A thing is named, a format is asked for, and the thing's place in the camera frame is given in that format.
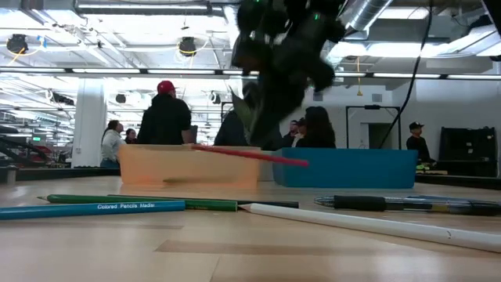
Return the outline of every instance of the blurry robot arm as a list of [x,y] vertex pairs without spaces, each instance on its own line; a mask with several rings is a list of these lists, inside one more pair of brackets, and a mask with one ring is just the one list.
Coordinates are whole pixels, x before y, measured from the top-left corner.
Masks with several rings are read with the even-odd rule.
[[[320,58],[320,52],[327,40],[338,42],[344,35],[337,20],[342,2],[283,0],[280,5],[273,0],[243,0],[232,65],[245,74],[259,71],[259,76],[252,90],[255,105],[233,102],[239,117],[246,116],[243,123],[251,144],[263,145],[272,130],[302,104],[308,79],[316,91],[332,85],[333,68]],[[276,36],[285,33],[276,44]]]

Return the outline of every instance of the person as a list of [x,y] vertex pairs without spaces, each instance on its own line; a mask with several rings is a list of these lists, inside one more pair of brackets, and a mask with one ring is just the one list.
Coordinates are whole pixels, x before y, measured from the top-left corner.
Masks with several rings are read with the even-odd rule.
[[306,135],[306,120],[305,118],[300,118],[299,121],[297,121],[297,133],[296,135],[294,136],[294,141],[292,142],[292,146],[291,147],[296,147],[297,146],[297,141],[299,141],[300,139],[303,139]]
[[[247,84],[243,87],[243,100],[247,105],[253,106],[253,98],[251,95],[251,88],[255,87],[253,84]],[[245,127],[240,117],[235,110],[230,110],[219,128],[218,134],[214,139],[214,146],[250,146],[245,136]],[[277,125],[269,138],[262,144],[261,150],[278,150],[282,147],[282,136],[280,134],[280,127]]]
[[336,135],[324,107],[309,107],[305,115],[306,134],[296,147],[336,148]]
[[124,144],[120,133],[124,126],[119,121],[110,121],[101,138],[101,168],[119,168],[118,147]]
[[297,135],[297,121],[292,120],[289,124],[289,132],[282,138],[282,147],[291,147],[294,142],[294,137]]
[[411,136],[407,139],[407,150],[416,150],[419,162],[435,163],[435,161],[430,158],[426,140],[421,137],[421,134],[423,134],[423,127],[424,125],[416,121],[409,125]]
[[139,144],[182,145],[192,143],[191,112],[188,105],[175,96],[170,81],[157,86],[151,107],[142,116]]
[[125,142],[127,144],[136,144],[138,140],[135,137],[135,130],[132,128],[127,129],[125,131]]

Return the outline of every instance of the pipe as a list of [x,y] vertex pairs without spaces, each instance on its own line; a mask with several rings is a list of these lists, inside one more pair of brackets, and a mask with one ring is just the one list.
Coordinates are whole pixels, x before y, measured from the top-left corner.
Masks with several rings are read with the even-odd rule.
[[393,0],[358,0],[353,4],[348,24],[357,31],[366,31]]

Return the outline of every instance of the black pen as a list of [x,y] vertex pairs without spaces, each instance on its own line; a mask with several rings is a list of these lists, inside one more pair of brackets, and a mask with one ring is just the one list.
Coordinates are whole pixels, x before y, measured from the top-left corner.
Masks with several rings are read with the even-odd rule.
[[444,212],[455,215],[501,215],[501,205],[488,201],[450,201],[443,199],[327,196],[317,197],[316,204],[336,209],[357,211]]

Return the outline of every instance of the colored pencil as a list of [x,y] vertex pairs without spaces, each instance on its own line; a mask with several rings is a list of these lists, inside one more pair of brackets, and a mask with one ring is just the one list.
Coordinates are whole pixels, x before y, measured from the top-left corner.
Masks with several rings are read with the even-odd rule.
[[76,215],[113,215],[140,212],[176,212],[184,210],[184,201],[109,204],[54,204],[0,208],[0,219],[37,219]]
[[306,160],[297,160],[297,159],[289,159],[286,157],[278,157],[278,156],[270,156],[250,151],[240,151],[240,150],[229,150],[215,146],[204,146],[204,145],[192,145],[192,149],[201,150],[206,152],[218,153],[218,154],[227,154],[230,156],[237,157],[248,157],[261,161],[271,161],[275,163],[285,164],[285,165],[297,165],[302,167],[309,166],[308,161]]
[[[170,199],[154,197],[121,197],[121,196],[87,196],[87,195],[66,195],[52,194],[46,197],[38,197],[53,204],[99,204],[99,203],[127,203],[127,202],[158,202],[169,201]],[[237,203],[235,201],[213,201],[213,200],[191,200],[185,201],[186,209],[236,212]]]
[[120,194],[108,194],[108,196],[114,197],[148,197],[155,199],[164,199],[164,200],[202,200],[202,201],[235,201],[238,205],[241,204],[267,204],[276,207],[285,207],[285,208],[299,208],[299,202],[296,201],[253,201],[253,200],[225,200],[225,199],[201,199],[201,198],[184,198],[184,197],[158,197],[158,196],[136,196],[136,195],[120,195]]
[[383,219],[370,219],[351,215],[338,215],[320,211],[273,207],[264,204],[245,204],[240,207],[258,215],[268,215],[351,230],[425,240],[484,251],[501,252],[501,235],[497,234],[455,230],[407,222],[394,222]]

